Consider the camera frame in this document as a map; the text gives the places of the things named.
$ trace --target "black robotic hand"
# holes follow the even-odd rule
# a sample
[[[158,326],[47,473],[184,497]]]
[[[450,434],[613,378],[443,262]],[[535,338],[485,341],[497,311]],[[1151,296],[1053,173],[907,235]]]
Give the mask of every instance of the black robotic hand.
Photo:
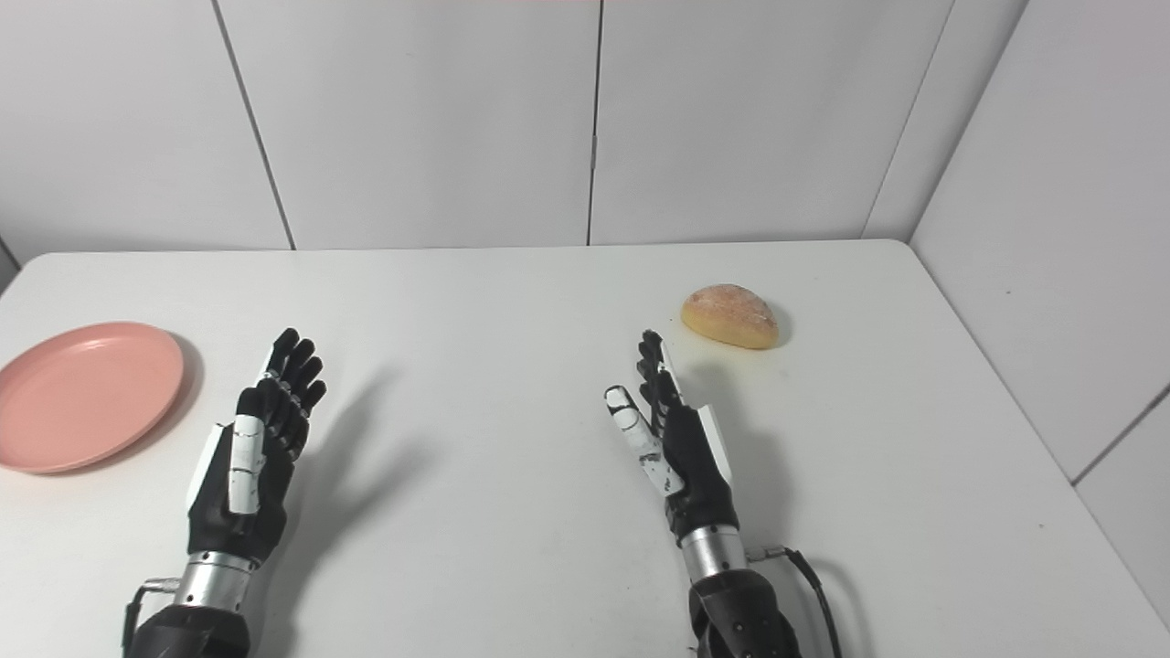
[[[796,633],[777,608],[772,585],[748,568],[714,412],[683,400],[661,336],[644,333],[638,350],[640,392],[651,420],[622,386],[606,391],[606,404],[666,499],[667,521],[690,576],[700,658],[799,658]]]
[[[314,349],[285,329],[255,386],[240,393],[235,421],[219,431],[187,512],[188,554],[226,553],[259,567],[280,543],[294,461],[309,436],[309,414],[325,395]]]
[[[147,581],[126,606],[129,658],[245,658],[252,646],[240,614],[252,574],[284,534],[284,495],[309,436],[309,414],[325,395],[312,341],[287,329],[273,343],[235,420],[208,437],[187,501],[190,537],[181,578]],[[136,629],[149,591],[174,603]]]

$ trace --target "pink plate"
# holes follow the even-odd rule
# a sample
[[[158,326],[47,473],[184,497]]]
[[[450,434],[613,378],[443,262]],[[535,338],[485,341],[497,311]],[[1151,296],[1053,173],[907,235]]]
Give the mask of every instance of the pink plate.
[[[149,324],[54,336],[0,370],[0,466],[55,473],[129,446],[179,393],[183,352]]]

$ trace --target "wall seam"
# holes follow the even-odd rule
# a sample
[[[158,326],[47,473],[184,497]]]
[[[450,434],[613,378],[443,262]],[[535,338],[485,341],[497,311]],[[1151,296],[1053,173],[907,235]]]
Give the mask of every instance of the wall seam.
[[[593,138],[589,157],[589,210],[585,215],[585,246],[593,244],[593,183],[597,179],[597,110],[601,97],[601,34],[605,30],[605,0],[598,0],[597,63],[593,70]]]
[[[235,59],[235,48],[232,47],[232,37],[228,36],[227,23],[223,21],[223,12],[220,11],[219,0],[212,0],[212,8],[215,11],[215,22],[219,23],[220,35],[223,37],[223,47],[227,49],[227,59],[232,62],[232,73],[235,75],[235,84],[240,89],[240,98],[243,101],[243,109],[248,115],[248,123],[252,125],[252,136],[256,139],[256,148],[260,149],[260,160],[264,165],[264,174],[268,177],[268,187],[273,192],[273,200],[276,201],[276,212],[280,214],[281,226],[284,228],[284,238],[288,239],[289,249],[295,252],[296,240],[292,238],[292,228],[289,226],[288,215],[284,213],[284,201],[281,200],[281,192],[276,187],[273,165],[268,160],[268,150],[264,148],[264,140],[260,136],[260,125],[256,123],[256,115],[252,110],[252,100],[248,97],[248,89],[243,84],[240,62]]]
[[[1154,396],[1154,399],[1150,400],[1150,403],[1147,404],[1145,407],[1142,409],[1142,411],[1140,411],[1137,416],[1129,421],[1129,425],[1126,425],[1126,427],[1122,429],[1121,433],[1114,437],[1114,439],[1109,441],[1109,445],[1104,446],[1104,450],[1102,450],[1100,454],[1094,457],[1093,460],[1090,460],[1088,465],[1086,465],[1085,468],[1082,468],[1081,472],[1076,474],[1076,477],[1069,480],[1072,485],[1074,487],[1080,485],[1081,480],[1083,480],[1086,475],[1092,473],[1093,469],[1097,467],[1097,465],[1104,461],[1104,458],[1109,457],[1109,453],[1113,452],[1117,446],[1120,446],[1121,441],[1126,440],[1126,437],[1128,437],[1130,432],[1133,432],[1138,425],[1142,424],[1142,420],[1145,420],[1147,416],[1149,416],[1155,409],[1157,409],[1159,404],[1162,404],[1162,400],[1166,399],[1166,396],[1170,396],[1170,384],[1166,384],[1164,389],[1158,391],[1158,395]]]
[[[4,241],[2,237],[0,237],[0,252],[2,252],[4,255],[12,261],[12,266],[16,268],[16,272],[21,270],[20,261],[16,260],[16,254],[12,253],[12,249],[8,248],[8,245]]]
[[[902,145],[902,138],[906,137],[906,128],[910,125],[910,117],[914,116],[914,108],[918,104],[918,95],[922,94],[922,87],[927,82],[927,76],[930,75],[930,64],[935,63],[935,55],[938,54],[938,44],[943,41],[943,34],[947,33],[947,26],[950,25],[950,16],[955,12],[955,4],[958,0],[951,0],[950,7],[947,8],[947,16],[943,19],[942,27],[938,28],[938,36],[935,39],[935,46],[930,49],[930,59],[927,60],[927,66],[922,69],[922,77],[918,80],[918,87],[914,90],[914,98],[910,101],[910,108],[906,112],[906,118],[902,121],[902,128],[897,132],[897,142],[894,143],[894,148],[889,151],[889,160],[886,162],[886,171],[881,174],[881,183],[878,184],[878,191],[874,192],[874,199],[869,203],[869,212],[866,213],[866,221],[861,225],[861,232],[858,238],[862,238],[866,234],[866,228],[869,227],[869,219],[873,218],[874,208],[878,207],[878,198],[881,197],[881,191],[886,186],[886,178],[889,177],[889,170],[894,166],[894,157],[897,156],[897,148]]]

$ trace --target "silver cylinder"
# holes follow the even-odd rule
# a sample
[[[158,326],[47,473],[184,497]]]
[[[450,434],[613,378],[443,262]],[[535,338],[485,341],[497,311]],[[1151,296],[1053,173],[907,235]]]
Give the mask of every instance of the silver cylinder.
[[[735,526],[704,526],[679,542],[690,582],[732,569],[746,569],[743,541]]]
[[[239,612],[255,570],[250,560],[235,555],[193,553],[174,592],[174,603]]]

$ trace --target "robotic hand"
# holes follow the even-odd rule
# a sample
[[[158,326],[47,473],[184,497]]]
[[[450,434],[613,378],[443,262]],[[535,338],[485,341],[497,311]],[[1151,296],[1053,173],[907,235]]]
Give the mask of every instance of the robotic hand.
[[[309,414],[325,395],[316,381],[312,341],[285,329],[273,343],[256,384],[240,393],[235,420],[215,425],[187,498],[190,539],[181,578],[146,581],[126,606],[129,658],[245,658],[248,626],[240,615],[252,574],[281,541],[284,494],[309,436]],[[174,602],[136,630],[147,591]]]
[[[670,532],[690,576],[690,624],[700,658],[799,658],[772,585],[748,568],[731,501],[731,472],[715,414],[682,399],[662,338],[642,334],[638,372],[651,419],[622,386],[606,405],[642,469],[666,499]]]

